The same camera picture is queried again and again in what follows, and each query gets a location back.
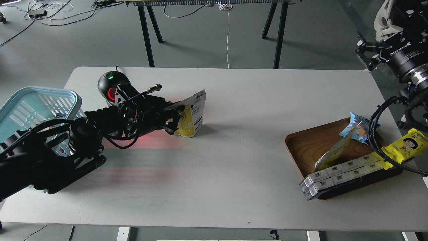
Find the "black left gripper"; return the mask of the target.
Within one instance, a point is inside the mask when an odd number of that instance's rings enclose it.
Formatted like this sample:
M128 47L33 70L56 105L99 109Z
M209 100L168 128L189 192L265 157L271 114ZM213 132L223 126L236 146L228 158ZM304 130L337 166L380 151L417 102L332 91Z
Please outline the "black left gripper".
M147 134L162 128L173 135L179 129L180 115L186 106L151 95L161 88L160 84L156 84L140 93L131 84L117 85L116 106L125 122L123 134ZM162 116L174 117L162 121Z

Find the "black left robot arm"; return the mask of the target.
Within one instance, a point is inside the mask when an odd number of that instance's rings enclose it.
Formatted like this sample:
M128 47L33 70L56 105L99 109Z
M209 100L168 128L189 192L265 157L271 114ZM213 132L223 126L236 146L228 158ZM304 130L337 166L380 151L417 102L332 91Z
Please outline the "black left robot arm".
M112 106L17 130L1 143L1 200L30 185L48 194L69 186L106 162L103 139L127 149L155 130L174 134L186 107L151 95L161 88L139 93L131 84L118 84Z

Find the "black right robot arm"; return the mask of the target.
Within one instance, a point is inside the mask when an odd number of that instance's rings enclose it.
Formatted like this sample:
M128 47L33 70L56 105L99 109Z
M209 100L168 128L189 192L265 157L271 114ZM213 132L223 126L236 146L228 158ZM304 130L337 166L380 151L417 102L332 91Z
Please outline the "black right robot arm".
M427 126L412 116L415 108L427 107L427 1L385 0L373 27L376 41L368 42L358 33L356 55L367 70L384 63L400 83L409 84L409 90L401 93L405 119L427 132Z

